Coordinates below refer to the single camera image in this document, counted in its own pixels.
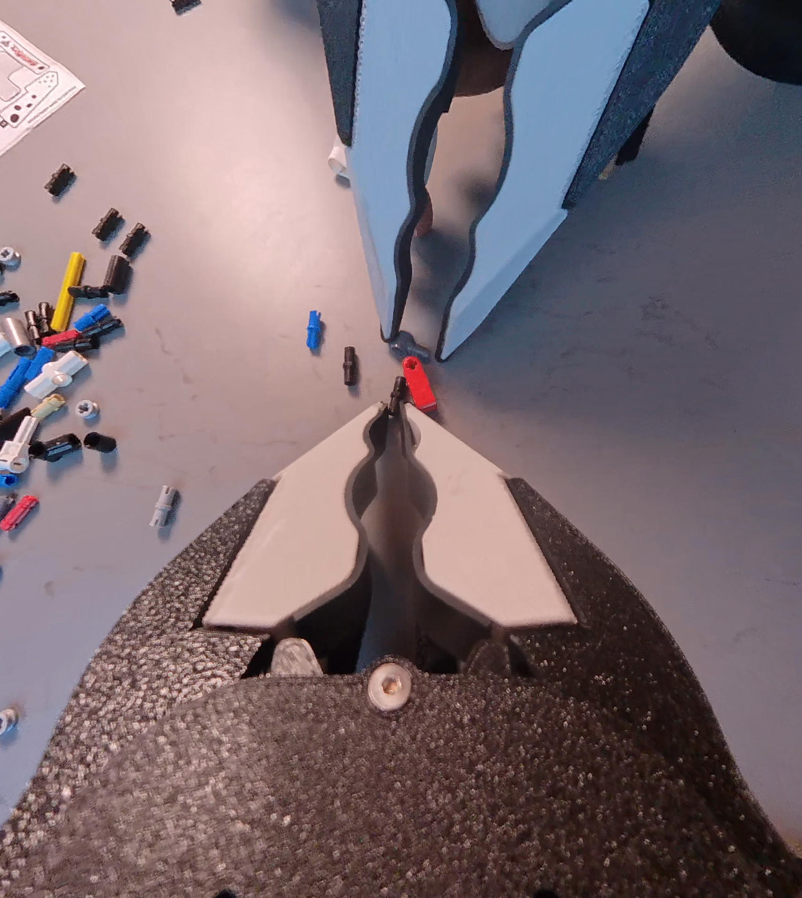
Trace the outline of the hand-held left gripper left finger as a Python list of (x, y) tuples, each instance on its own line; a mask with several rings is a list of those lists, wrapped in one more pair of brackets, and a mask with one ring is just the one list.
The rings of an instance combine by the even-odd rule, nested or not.
[(280, 471), (202, 616), (209, 630), (305, 639), (328, 673), (358, 665), (372, 579), (361, 518), (376, 495), (377, 403)]

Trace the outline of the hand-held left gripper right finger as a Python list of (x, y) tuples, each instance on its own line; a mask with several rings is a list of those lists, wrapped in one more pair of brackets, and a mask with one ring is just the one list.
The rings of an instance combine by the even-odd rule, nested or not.
[(462, 663), (485, 639), (577, 625), (511, 479), (415, 407), (400, 418), (423, 635)]

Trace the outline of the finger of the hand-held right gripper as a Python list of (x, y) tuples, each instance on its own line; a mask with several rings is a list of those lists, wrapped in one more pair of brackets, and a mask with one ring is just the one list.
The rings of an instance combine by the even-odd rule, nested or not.
[(425, 168), (452, 94), (454, 2), (364, 1), (357, 44), (350, 186), (384, 340), (400, 328), (412, 279)]
[(550, 5), (517, 40), (504, 90), (496, 195), (470, 232), (436, 357), (447, 360), (564, 221), (564, 197), (650, 8), (645, 1)]

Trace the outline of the red toy connector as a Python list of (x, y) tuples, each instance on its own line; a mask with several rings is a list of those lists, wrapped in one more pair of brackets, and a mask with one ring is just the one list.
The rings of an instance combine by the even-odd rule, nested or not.
[(422, 412), (438, 410), (438, 401), (432, 390), (423, 362), (415, 355), (407, 355), (402, 361), (410, 401)]

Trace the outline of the pile of small toy pieces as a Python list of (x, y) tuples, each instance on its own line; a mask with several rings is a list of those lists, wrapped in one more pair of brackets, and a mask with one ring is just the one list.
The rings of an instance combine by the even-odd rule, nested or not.
[(17, 362), (0, 386), (0, 532), (21, 525), (38, 506), (35, 496), (19, 498), (14, 490), (35, 459), (56, 462), (90, 446), (108, 453), (116, 442), (92, 433), (84, 441), (66, 434), (48, 442), (36, 438), (42, 421), (63, 408), (60, 394), (88, 366), (87, 352), (119, 331), (122, 320), (106, 303), (129, 285), (131, 264), (148, 242), (149, 230), (137, 223), (110, 258), (103, 283), (82, 282), (86, 259), (72, 253), (55, 306), (38, 304), (23, 319), (8, 317), (0, 331), (0, 359), (14, 354)]

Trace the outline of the person's right forearm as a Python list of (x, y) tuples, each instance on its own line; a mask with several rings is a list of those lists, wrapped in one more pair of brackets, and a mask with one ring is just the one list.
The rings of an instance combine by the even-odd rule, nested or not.
[(802, 85), (802, 1), (722, 1), (710, 27), (749, 72)]

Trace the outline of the person's right hand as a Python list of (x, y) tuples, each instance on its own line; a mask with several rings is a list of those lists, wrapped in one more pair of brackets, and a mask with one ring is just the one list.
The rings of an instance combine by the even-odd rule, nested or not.
[(462, 50), (454, 96), (491, 93), (505, 83), (511, 51), (491, 42), (474, 2), (457, 2), (456, 7)]

